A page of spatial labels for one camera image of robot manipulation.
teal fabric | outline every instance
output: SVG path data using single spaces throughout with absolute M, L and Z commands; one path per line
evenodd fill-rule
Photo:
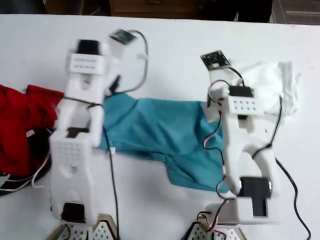
M 202 141 L 218 122 L 208 123 L 199 101 L 135 99 L 119 94 L 104 102 L 104 127 L 116 152 L 166 164 L 174 185 L 215 191 L 223 177 L 219 151 Z M 221 129 L 207 146 L 223 150 Z M 108 149 L 102 134 L 101 149 Z M 227 192 L 226 185 L 221 192 Z

white robot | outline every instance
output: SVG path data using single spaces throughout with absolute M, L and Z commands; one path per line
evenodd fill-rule
M 242 76 L 230 66 L 220 50 L 203 55 L 201 59 L 209 70 L 212 82 L 208 89 L 208 102 L 202 108 L 209 122 L 215 120 L 213 114 L 215 108 L 218 108 L 221 114 L 224 142 L 223 175 L 234 195 L 221 208 L 219 222 L 223 224 L 277 222 L 280 179 L 275 155 L 271 146 L 257 152 L 270 143 L 270 138 L 265 132 L 263 102 L 255 96 L 253 89 L 244 84 L 240 86 L 240 83 L 243 83 Z M 214 81 L 217 69 L 233 71 L 240 77 L 240 81 L 235 85 L 225 80 Z M 223 82 L 223 85 L 211 90 L 211 86 L 217 82 Z M 239 165 L 243 152 L 250 156 L 255 154 L 253 161 L 259 167 L 261 177 L 240 177 Z M 214 203 L 207 206 L 206 210 L 212 213 L 209 215 L 209 221 L 214 221 L 219 207 L 220 204 Z
M 117 62 L 124 48 L 135 38 L 118 30 L 110 35 L 108 44 L 79 40 L 68 58 L 67 99 L 62 100 L 56 131 L 49 139 L 50 204 L 54 217 L 63 224 L 76 225 L 85 231 L 96 224 L 97 194 L 89 167 L 92 148 L 101 141 L 106 89 L 119 74 Z M 74 114 L 83 104 L 90 115 L 89 127 L 73 127 Z

table surface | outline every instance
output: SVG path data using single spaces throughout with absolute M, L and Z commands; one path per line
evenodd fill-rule
M 278 159 L 299 188 L 298 209 L 317 239 L 320 198 L 317 159 L 320 135 L 320 27 L 304 25 L 139 19 L 100 16 L 0 15 L 0 83 L 22 90 L 27 84 L 64 90 L 66 56 L 77 39 L 106 41 L 114 30 L 137 29 L 150 48 L 145 85 L 134 97 L 206 99 L 209 75 L 200 55 L 221 49 L 239 60 L 292 60 L 302 73 L 300 110 L 281 126 L 274 142 Z M 128 52 L 143 50 L 143 42 Z M 134 86 L 142 65 L 127 57 L 121 88 Z M 115 217 L 108 157 L 95 151 L 94 179 L 101 213 Z M 161 162 L 114 155 L 120 235 L 124 240 L 178 240 L 196 214 L 219 201 L 214 192 L 170 184 Z M 48 186 L 50 174 L 41 184 Z M 282 172 L 279 225 L 246 225 L 248 240 L 306 239 L 293 209 L 294 190 Z M 0 198 L 0 238 L 41 240 L 59 225 L 50 212 L 49 190 L 27 187 Z

red fabric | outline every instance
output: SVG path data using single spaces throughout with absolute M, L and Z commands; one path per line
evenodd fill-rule
M 15 176 L 31 174 L 26 132 L 32 129 L 52 128 L 58 117 L 55 107 L 62 97 L 62 92 L 32 85 L 28 86 L 26 94 L 0 85 L 2 172 Z

wire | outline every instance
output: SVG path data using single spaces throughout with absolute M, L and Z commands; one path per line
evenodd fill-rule
M 144 59 L 145 63 L 144 63 L 144 70 L 143 70 L 143 75 L 141 78 L 141 81 L 133 88 L 129 88 L 127 90 L 124 91 L 118 91 L 115 92 L 113 95 L 118 95 L 118 94 L 124 94 L 124 93 L 129 93 L 135 90 L 138 90 L 139 88 L 141 88 L 141 86 L 145 83 L 146 79 L 147 79 L 147 74 L 148 74 L 148 66 L 149 66 L 149 45 L 148 45 L 148 41 L 145 37 L 145 35 L 143 35 L 140 31 L 138 30 L 128 30 L 127 32 L 132 33 L 132 34 L 138 34 L 142 37 L 143 42 L 144 42 L 144 52 L 146 55 L 146 58 Z
M 96 14 L 97 12 L 99 12 L 99 10 L 101 9 L 101 7 L 99 7 L 97 10 L 95 10 L 93 13 L 90 14 L 90 16 Z
M 235 68 L 231 67 L 231 66 L 227 66 L 225 67 L 227 69 L 230 69 L 232 72 L 234 72 L 235 74 L 237 74 L 239 76 L 239 78 L 241 79 L 241 82 L 239 84 L 242 84 L 244 87 L 246 86 L 245 85 L 245 81 L 244 81 L 244 78 L 242 77 L 242 75 L 240 74 L 240 72 L 238 72 Z
M 111 169 L 111 179 L 112 179 L 112 186 L 113 186 L 113 194 L 114 194 L 114 202 L 115 202 L 115 216 L 116 216 L 116 239 L 120 239 L 119 234 L 119 208 L 118 208 L 118 197 L 117 197 L 117 189 L 116 189 L 116 181 L 115 181 L 115 174 L 114 174 L 114 164 L 112 160 L 112 154 L 110 150 L 110 142 L 108 139 L 107 131 L 105 127 L 103 127 L 103 133 L 105 136 L 106 144 L 108 145 L 108 153 L 110 158 L 110 169 Z
M 224 236 L 224 239 L 223 239 L 223 240 L 226 240 L 226 239 L 227 239 L 227 235 L 226 235 L 224 232 L 219 231 L 219 230 L 214 230 L 214 232 L 223 235 L 223 236 Z
M 209 223 L 208 223 L 208 219 L 207 219 L 207 217 L 206 217 L 205 214 L 209 214 L 209 215 L 210 215 L 211 212 L 210 212 L 210 211 L 200 211 L 200 212 L 197 214 L 197 216 L 196 216 L 196 221 L 197 221 L 198 223 L 200 223 L 200 221 L 199 221 L 199 215 L 201 215 L 202 217 L 205 218 L 206 223 L 209 224 Z
M 235 197 L 225 197 L 219 192 L 219 188 L 222 186 L 226 179 L 226 176 L 223 176 L 222 180 L 215 186 L 215 192 L 218 194 L 218 196 L 223 200 L 233 200 Z
M 272 147 L 273 145 L 273 142 L 275 140 L 275 137 L 276 137 L 276 134 L 277 134 L 277 131 L 278 131 L 278 128 L 279 128 L 279 123 L 280 123 L 280 120 L 281 120 L 281 116 L 282 116 L 282 98 L 280 96 L 280 110 L 279 110 L 279 114 L 278 114 L 278 119 L 276 121 L 276 125 L 275 125 L 275 128 L 274 128 L 274 131 L 273 131 L 273 134 L 272 134 L 272 137 L 271 137 L 271 140 L 270 140 L 270 143 L 267 144 L 266 146 L 258 149 L 253 155 L 252 155 L 252 159 L 254 159 L 258 153 L 260 153 L 261 151 L 263 150 L 266 150 L 266 149 L 269 149 Z M 294 212 L 296 214 L 296 217 L 298 218 L 298 220 L 300 221 L 300 223 L 303 225 L 303 227 L 305 228 L 305 230 L 307 231 L 308 233 L 308 237 L 307 237 L 307 240 L 311 239 L 311 231 L 310 229 L 308 228 L 308 226 L 306 225 L 306 223 L 302 220 L 302 218 L 300 217 L 300 214 L 298 212 L 298 208 L 297 208 L 297 199 L 298 199 L 298 187 L 294 181 L 294 179 L 291 177 L 291 175 L 289 174 L 289 172 L 286 170 L 286 168 L 281 164 L 281 162 L 275 157 L 275 162 L 276 164 L 278 164 L 278 166 L 281 168 L 281 170 L 284 172 L 284 174 L 287 176 L 287 178 L 289 179 L 289 181 L 291 182 L 292 186 L 293 186 L 293 189 L 294 189 L 294 199 L 293 199 L 293 208 L 294 208 Z
M 6 182 L 22 182 L 22 181 L 25 181 L 25 180 L 29 180 L 30 178 L 32 178 L 32 177 L 28 176 L 28 177 L 17 179 L 17 180 L 7 179 Z
M 216 225 L 218 224 L 219 213 L 220 213 L 222 207 L 226 204 L 227 201 L 228 201 L 228 200 L 223 200 L 223 202 L 222 202 L 221 205 L 219 206 L 218 210 L 217 210 L 216 213 L 215 213 L 212 226 L 211 226 L 208 230 L 206 230 L 207 233 L 210 232 L 210 231 L 212 231 L 212 230 L 216 227 Z
M 208 94 L 210 100 L 211 100 L 213 103 L 216 103 L 216 102 L 218 102 L 219 100 L 222 100 L 222 99 L 223 99 L 223 98 L 220 98 L 220 99 L 218 99 L 218 100 L 214 100 L 214 98 L 211 96 L 211 88 L 213 87 L 213 85 L 215 85 L 216 83 L 221 83 L 221 82 L 227 84 L 228 87 L 231 86 L 230 83 L 228 83 L 226 80 L 223 80 L 223 79 L 218 79 L 218 80 L 215 80 L 214 82 L 212 82 L 212 83 L 210 84 L 210 86 L 208 87 L 208 93 L 207 93 L 207 94 Z
M 32 177 L 31 185 L 32 185 L 32 187 L 33 187 L 34 189 L 40 189 L 40 188 L 44 188 L 44 187 L 45 187 L 44 185 L 36 185 L 36 184 L 35 184 L 35 179 L 36 179 L 38 173 L 39 173 L 39 172 L 44 168 L 44 166 L 47 164 L 49 157 L 50 157 L 50 150 L 48 151 L 48 153 L 47 153 L 47 155 L 46 155 L 46 157 L 45 157 L 42 165 L 39 167 L 39 169 L 35 172 L 35 174 L 34 174 L 33 177 Z
M 208 134 L 202 141 L 202 146 L 204 149 L 212 150 L 212 148 L 207 148 L 207 142 L 218 132 L 220 126 L 221 126 L 221 112 L 219 111 L 219 120 L 215 130 L 212 133 Z
M 68 229 L 68 236 L 67 237 L 65 237 L 63 240 L 68 240 L 70 237 L 71 237 L 71 229 L 70 229 L 70 227 L 67 225 L 67 224 L 65 224 L 65 227 Z
M 26 181 L 24 184 L 22 184 L 20 187 L 16 188 L 16 189 L 6 189 L 6 188 L 0 188 L 0 191 L 5 191 L 5 192 L 15 192 L 18 191 L 20 189 L 23 189 L 25 186 L 27 186 L 30 183 L 30 180 Z
M 275 137 L 276 137 L 276 134 L 277 134 L 277 131 L 278 131 L 278 128 L 279 128 L 279 123 L 280 123 L 280 120 L 281 120 L 281 116 L 282 116 L 282 97 L 280 96 L 280 110 L 279 110 L 279 114 L 278 114 L 278 118 L 277 118 L 277 121 L 276 121 L 276 124 L 275 124 L 275 128 L 274 128 L 274 131 L 273 131 L 273 134 L 272 134 L 272 137 L 271 137 L 271 140 L 270 142 L 265 145 L 264 147 L 258 149 L 253 155 L 252 155 L 252 159 L 254 159 L 258 153 L 260 153 L 261 151 L 265 150 L 265 149 L 269 149 L 272 147 L 272 144 L 274 143 L 274 140 L 275 140 Z
M 299 219 L 300 223 L 304 226 L 305 230 L 308 232 L 307 240 L 309 240 L 309 239 L 311 239 L 311 231 L 308 228 L 308 226 L 306 225 L 306 223 L 300 217 L 300 214 L 299 214 L 298 208 L 297 208 L 298 187 L 297 187 L 294 179 L 289 174 L 289 172 L 286 170 L 286 168 L 281 164 L 281 162 L 277 158 L 275 158 L 275 162 L 276 162 L 276 164 L 278 164 L 278 166 L 281 168 L 281 170 L 284 172 L 284 174 L 287 176 L 287 178 L 289 179 L 289 181 L 291 182 L 291 184 L 293 186 L 293 189 L 294 189 L 294 199 L 293 199 L 294 212 L 296 214 L 296 217 Z

